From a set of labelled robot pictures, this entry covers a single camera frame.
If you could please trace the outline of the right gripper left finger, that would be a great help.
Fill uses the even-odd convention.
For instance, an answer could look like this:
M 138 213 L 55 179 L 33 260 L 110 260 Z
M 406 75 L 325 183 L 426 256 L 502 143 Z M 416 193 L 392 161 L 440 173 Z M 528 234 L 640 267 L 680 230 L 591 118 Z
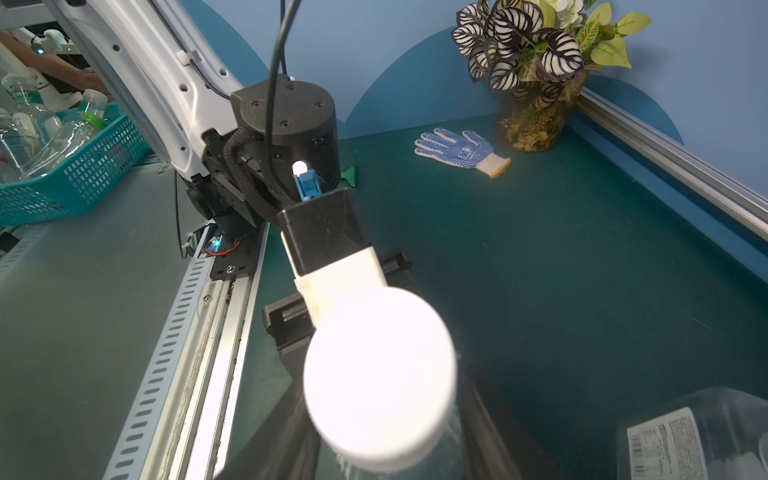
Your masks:
M 257 432 L 216 475 L 218 479 L 305 479 L 316 475 L 320 435 L 295 379 Z

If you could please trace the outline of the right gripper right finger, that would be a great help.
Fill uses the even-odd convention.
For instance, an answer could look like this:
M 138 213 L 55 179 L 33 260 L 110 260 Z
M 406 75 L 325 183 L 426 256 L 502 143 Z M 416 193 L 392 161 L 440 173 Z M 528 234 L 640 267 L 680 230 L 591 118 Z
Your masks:
M 494 415 L 474 382 L 460 377 L 457 399 L 466 479 L 525 479 L 525 435 L 509 414 Z

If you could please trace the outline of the round clear bottle green label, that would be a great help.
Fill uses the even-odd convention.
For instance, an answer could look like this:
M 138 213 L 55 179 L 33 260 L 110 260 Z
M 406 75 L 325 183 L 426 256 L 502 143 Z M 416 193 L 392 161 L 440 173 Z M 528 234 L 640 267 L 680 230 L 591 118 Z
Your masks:
M 434 441 L 414 455 L 390 463 L 363 465 L 336 453 L 322 440 L 315 479 L 466 479 L 464 435 L 458 403 L 452 406 Z

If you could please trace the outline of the white cap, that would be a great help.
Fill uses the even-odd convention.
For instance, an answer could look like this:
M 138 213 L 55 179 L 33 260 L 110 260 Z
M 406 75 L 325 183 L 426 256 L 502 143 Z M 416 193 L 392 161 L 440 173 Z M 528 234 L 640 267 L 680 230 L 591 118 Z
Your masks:
M 395 287 L 363 291 L 317 328 L 304 365 L 312 423 L 333 451 L 371 465 L 434 441 L 457 402 L 458 359 L 440 315 Z

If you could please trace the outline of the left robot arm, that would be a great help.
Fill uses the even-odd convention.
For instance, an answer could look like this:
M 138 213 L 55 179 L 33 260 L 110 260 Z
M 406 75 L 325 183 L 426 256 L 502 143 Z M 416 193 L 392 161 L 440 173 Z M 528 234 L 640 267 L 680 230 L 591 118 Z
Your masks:
M 332 96 L 272 65 L 242 85 L 177 1 L 47 5 L 193 206 L 241 237 L 300 201 L 293 165 L 341 179 Z

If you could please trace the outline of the square clear bottle white label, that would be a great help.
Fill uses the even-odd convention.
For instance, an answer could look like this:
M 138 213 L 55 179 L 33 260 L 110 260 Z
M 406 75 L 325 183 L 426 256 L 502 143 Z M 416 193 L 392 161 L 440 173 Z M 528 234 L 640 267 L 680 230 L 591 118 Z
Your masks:
M 618 479 L 765 479 L 767 401 L 709 387 L 627 418 Z

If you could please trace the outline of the green plastic clip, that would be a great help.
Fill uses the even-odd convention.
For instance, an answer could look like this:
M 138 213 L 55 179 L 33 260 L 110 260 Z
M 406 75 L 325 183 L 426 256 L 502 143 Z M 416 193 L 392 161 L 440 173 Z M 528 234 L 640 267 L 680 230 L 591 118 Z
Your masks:
M 358 183 L 358 167 L 352 165 L 341 173 L 341 179 L 351 188 L 356 188 Z

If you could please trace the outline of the blue dotted work glove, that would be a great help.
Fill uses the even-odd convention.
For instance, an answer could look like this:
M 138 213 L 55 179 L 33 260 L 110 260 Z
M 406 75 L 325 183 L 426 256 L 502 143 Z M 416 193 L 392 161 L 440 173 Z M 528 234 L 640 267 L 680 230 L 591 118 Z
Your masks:
M 509 167 L 511 160 L 497 155 L 494 147 L 475 131 L 456 134 L 437 127 L 415 140 L 416 155 L 456 168 L 478 170 L 496 178 Z

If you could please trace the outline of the teal plastic basket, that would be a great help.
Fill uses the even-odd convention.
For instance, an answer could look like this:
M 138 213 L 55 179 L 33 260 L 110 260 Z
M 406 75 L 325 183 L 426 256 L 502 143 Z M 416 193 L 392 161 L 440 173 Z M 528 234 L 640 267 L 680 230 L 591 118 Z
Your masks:
M 3 227 L 48 222 L 90 212 L 150 146 L 116 103 L 105 112 L 106 126 L 49 173 L 1 186 Z

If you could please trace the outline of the bottles in basket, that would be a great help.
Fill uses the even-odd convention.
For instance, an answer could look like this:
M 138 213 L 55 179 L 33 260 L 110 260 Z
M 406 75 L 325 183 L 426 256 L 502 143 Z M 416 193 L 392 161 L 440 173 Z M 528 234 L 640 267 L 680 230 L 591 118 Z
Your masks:
M 61 119 L 43 104 L 31 78 L 8 74 L 2 85 L 17 104 L 13 119 L 20 120 L 23 127 L 31 127 L 34 133 L 32 155 L 20 166 L 21 180 L 46 175 L 107 125 L 104 115 L 108 97 L 97 90 L 86 89 L 78 108 Z

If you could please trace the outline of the artificial potted plant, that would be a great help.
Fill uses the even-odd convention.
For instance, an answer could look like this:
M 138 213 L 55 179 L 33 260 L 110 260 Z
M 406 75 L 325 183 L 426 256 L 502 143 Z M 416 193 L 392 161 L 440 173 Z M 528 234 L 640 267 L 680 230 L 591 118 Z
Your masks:
M 500 95 L 498 139 L 522 152 L 559 140 L 588 75 L 630 65 L 625 39 L 651 24 L 608 2 L 475 1 L 456 14 L 451 37 L 469 76 Z

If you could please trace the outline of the aluminium front rail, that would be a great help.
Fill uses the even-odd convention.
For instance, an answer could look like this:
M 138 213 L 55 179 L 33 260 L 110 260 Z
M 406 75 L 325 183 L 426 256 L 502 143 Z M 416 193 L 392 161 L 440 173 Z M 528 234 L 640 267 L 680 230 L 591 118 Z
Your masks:
M 216 258 L 189 261 L 105 478 L 212 479 L 223 468 L 268 231 L 221 280 Z

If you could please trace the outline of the aluminium rail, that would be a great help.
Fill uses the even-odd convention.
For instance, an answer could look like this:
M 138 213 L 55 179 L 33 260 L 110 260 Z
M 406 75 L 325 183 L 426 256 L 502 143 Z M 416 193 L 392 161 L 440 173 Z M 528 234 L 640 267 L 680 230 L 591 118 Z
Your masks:
M 105 478 L 212 479 L 223 468 L 268 231 L 221 280 L 216 258 L 189 261 Z
M 700 159 L 682 144 L 590 89 L 577 108 L 667 174 L 762 239 L 767 238 L 767 199 Z

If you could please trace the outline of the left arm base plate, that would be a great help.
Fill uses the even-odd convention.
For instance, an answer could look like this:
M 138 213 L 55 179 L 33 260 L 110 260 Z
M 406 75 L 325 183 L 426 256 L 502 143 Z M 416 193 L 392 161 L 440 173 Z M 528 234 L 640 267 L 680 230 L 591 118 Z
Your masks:
M 202 255 L 212 258 L 209 277 L 213 281 L 234 280 L 256 272 L 261 264 L 267 225 L 262 224 L 239 239 L 227 237 L 216 225 L 202 244 Z

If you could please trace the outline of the aluminium back rail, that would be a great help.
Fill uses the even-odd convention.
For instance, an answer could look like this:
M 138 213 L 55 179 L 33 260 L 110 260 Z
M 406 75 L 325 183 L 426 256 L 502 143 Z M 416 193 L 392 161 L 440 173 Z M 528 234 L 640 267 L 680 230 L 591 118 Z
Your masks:
M 682 144 L 590 89 L 577 108 L 667 174 L 762 239 L 767 238 L 767 199 L 700 159 Z

